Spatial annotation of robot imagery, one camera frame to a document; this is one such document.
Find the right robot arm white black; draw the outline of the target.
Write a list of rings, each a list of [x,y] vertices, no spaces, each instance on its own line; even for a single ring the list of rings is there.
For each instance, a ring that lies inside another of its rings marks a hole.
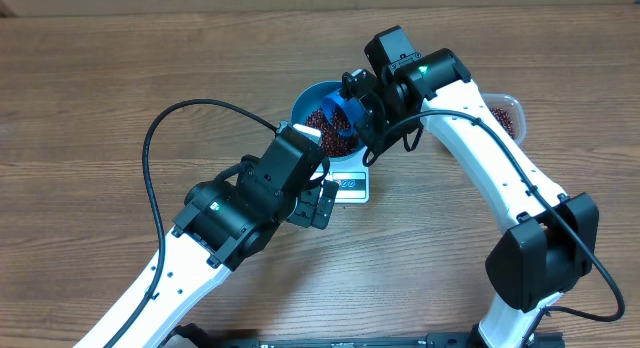
[[[491,113],[470,71],[449,49],[418,52],[404,30],[377,34],[369,68],[342,79],[348,116],[373,164],[395,143],[407,150],[434,135],[483,198],[501,237],[485,268],[495,296],[466,337],[470,347],[551,347],[542,318],[594,266],[599,211],[587,194],[568,195],[521,151]]]

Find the blue plastic scoop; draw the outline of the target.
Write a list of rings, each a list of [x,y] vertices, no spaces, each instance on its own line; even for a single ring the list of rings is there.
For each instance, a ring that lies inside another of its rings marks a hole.
[[[356,134],[355,123],[365,113],[356,98],[344,98],[339,89],[332,91],[321,100],[321,110],[330,125],[342,137]]]

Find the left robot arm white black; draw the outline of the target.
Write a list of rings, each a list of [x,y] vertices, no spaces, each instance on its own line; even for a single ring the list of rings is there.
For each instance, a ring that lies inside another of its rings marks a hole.
[[[283,123],[262,157],[194,186],[153,259],[79,346],[158,347],[283,222],[325,228],[338,186],[315,174],[329,168],[320,141],[317,129]]]

